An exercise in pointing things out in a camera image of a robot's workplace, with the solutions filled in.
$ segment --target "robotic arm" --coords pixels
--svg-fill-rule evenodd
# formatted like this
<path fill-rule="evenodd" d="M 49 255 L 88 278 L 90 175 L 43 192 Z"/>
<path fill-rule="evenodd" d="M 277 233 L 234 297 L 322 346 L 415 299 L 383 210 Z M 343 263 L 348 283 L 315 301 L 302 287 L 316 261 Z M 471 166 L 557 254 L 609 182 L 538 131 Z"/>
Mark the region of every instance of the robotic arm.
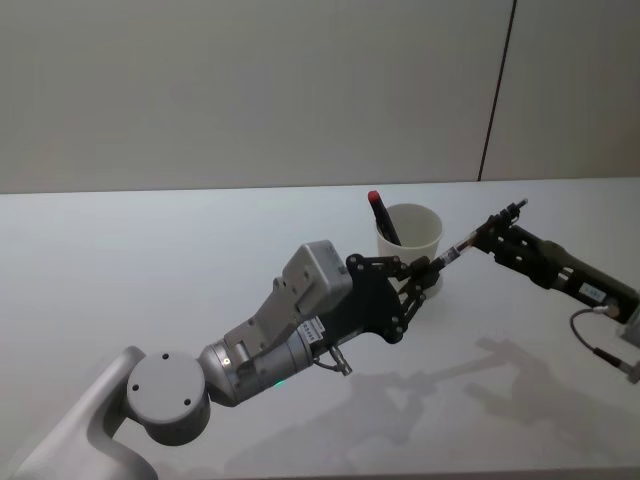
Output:
<path fill-rule="evenodd" d="M 402 340 L 426 300 L 423 292 L 471 247 L 492 253 L 497 263 L 543 288 L 606 307 L 611 318 L 635 325 L 636 292 L 516 227 L 525 204 L 511 204 L 489 217 L 431 262 L 423 257 L 405 265 L 397 257 L 354 254 L 345 265 L 329 241 L 302 245 L 256 314 L 206 346 L 197 359 L 180 352 L 145 356 L 135 347 L 125 350 L 11 478 L 157 478 L 142 457 L 112 439 L 126 418 L 161 444 L 182 445 L 206 427 L 210 402 L 238 405 L 312 365 L 348 375 L 351 367 L 340 345 L 365 332 L 390 344 Z M 404 282 L 398 291 L 392 278 Z M 635 331 L 629 338 L 640 338 Z M 333 365 L 320 361 L 325 353 Z"/>

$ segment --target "paper cup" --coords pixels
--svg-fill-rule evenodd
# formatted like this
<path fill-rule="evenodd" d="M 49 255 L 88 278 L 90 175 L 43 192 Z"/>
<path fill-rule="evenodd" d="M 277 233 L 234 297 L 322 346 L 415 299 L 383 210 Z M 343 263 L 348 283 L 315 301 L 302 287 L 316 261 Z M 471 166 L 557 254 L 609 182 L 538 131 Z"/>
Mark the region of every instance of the paper cup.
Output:
<path fill-rule="evenodd" d="M 389 217 L 398 233 L 402 246 L 387 241 L 376 227 L 378 254 L 381 257 L 400 258 L 407 265 L 420 257 L 433 260 L 438 243 L 442 238 L 442 220 L 436 212 L 415 203 L 400 203 L 387 208 Z M 442 287 L 442 275 L 432 288 L 424 293 L 427 298 L 435 295 Z"/>

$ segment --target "gray wall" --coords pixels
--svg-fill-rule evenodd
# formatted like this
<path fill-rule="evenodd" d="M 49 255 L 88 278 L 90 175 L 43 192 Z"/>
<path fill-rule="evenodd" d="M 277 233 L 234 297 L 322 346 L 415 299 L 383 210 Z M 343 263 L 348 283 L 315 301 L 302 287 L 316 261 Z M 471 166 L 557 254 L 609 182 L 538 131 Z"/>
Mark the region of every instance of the gray wall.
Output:
<path fill-rule="evenodd" d="M 0 192 L 476 180 L 511 0 L 4 0 Z M 640 2 L 520 0 L 483 179 L 640 174 Z"/>

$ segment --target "pen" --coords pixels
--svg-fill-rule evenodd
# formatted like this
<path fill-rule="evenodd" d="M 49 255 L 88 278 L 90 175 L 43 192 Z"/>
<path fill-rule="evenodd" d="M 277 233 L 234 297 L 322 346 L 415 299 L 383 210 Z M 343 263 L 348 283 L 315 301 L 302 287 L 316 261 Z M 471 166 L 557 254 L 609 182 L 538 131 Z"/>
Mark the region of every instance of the pen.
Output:
<path fill-rule="evenodd" d="M 378 226 L 378 230 L 380 230 L 380 234 L 388 242 L 400 245 L 400 239 L 398 238 L 396 229 L 393 226 L 391 217 L 389 217 L 389 212 L 385 208 L 384 203 L 382 203 L 380 194 L 376 190 L 371 190 L 368 198 L 373 214 L 376 217 L 376 225 Z"/>

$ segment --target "tabletop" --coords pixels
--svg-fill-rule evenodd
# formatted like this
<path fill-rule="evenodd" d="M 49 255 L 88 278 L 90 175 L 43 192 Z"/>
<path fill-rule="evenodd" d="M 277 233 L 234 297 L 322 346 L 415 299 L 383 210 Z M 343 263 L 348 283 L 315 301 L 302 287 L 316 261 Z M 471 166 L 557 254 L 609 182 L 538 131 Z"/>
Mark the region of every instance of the tabletop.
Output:
<path fill-rule="evenodd" d="M 252 315 L 304 242 L 376 255 L 366 199 L 441 216 L 439 251 L 523 197 L 519 224 L 640 285 L 640 179 L 0 196 L 0 465 L 127 345 L 198 355 Z M 572 336 L 575 300 L 470 251 L 402 342 L 361 335 L 183 447 L 126 422 L 161 479 L 640 466 L 640 386 Z M 635 363 L 615 322 L 584 335 Z"/>

